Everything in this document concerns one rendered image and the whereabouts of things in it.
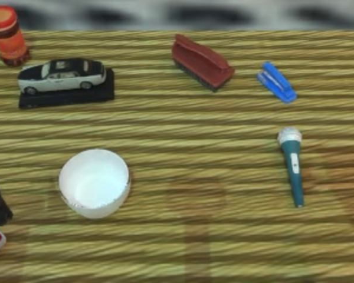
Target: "car roof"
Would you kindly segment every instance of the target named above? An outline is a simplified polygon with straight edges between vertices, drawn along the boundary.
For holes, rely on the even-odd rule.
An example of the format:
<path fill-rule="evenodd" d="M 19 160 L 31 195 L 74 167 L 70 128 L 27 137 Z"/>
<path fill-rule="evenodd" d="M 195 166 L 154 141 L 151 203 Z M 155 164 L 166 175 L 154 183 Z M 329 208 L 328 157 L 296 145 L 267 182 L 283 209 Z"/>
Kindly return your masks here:
<path fill-rule="evenodd" d="M 50 61 L 50 74 L 78 71 L 84 73 L 84 58 L 55 59 Z"/>

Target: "teal microphone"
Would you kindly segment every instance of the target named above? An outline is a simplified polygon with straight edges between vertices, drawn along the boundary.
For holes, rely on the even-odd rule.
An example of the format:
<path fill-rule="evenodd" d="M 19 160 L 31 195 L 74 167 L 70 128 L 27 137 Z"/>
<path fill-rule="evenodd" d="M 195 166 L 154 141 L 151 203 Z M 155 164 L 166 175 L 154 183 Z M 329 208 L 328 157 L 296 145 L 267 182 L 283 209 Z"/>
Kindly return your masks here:
<path fill-rule="evenodd" d="M 295 207 L 301 208 L 304 206 L 303 183 L 299 165 L 301 133 L 294 127 L 286 127 L 279 132 L 278 142 L 284 153 L 287 170 L 289 171 Z"/>

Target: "striped tabletop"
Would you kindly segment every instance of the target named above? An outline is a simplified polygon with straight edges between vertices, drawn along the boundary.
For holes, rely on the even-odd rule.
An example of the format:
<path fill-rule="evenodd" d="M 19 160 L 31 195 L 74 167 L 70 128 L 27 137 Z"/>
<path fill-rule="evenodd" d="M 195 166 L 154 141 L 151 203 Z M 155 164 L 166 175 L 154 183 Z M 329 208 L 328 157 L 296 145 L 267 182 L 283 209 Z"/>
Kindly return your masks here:
<path fill-rule="evenodd" d="M 0 283 L 354 283 L 354 32 L 184 32 L 236 68 L 210 93 L 176 70 L 174 32 L 26 32 L 29 64 L 83 56 L 116 73 L 116 100 L 19 110 L 0 62 Z M 298 99 L 255 79 L 271 61 Z M 295 209 L 278 131 L 303 133 Z M 117 152 L 123 207 L 90 221 L 57 177 L 74 154 Z"/>

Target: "microphone head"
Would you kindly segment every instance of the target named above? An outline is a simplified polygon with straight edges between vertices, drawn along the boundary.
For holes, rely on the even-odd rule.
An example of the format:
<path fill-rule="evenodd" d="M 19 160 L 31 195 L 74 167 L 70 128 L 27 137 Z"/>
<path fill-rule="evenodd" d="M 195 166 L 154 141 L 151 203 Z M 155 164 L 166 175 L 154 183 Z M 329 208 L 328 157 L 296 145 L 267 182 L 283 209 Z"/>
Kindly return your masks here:
<path fill-rule="evenodd" d="M 278 142 L 279 145 L 282 145 L 284 142 L 289 140 L 294 140 L 297 142 L 301 142 L 301 133 L 297 128 L 294 127 L 286 127 L 283 128 L 278 134 Z"/>

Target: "black and white car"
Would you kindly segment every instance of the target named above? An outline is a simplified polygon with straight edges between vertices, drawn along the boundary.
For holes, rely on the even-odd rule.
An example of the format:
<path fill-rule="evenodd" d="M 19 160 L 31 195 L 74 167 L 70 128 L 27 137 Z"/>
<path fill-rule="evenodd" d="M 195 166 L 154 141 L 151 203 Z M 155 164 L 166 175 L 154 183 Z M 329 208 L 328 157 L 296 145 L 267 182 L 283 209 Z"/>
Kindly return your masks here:
<path fill-rule="evenodd" d="M 17 79 L 21 93 L 29 95 L 76 88 L 88 90 L 105 82 L 106 69 L 101 62 L 84 58 L 56 59 L 24 67 Z"/>

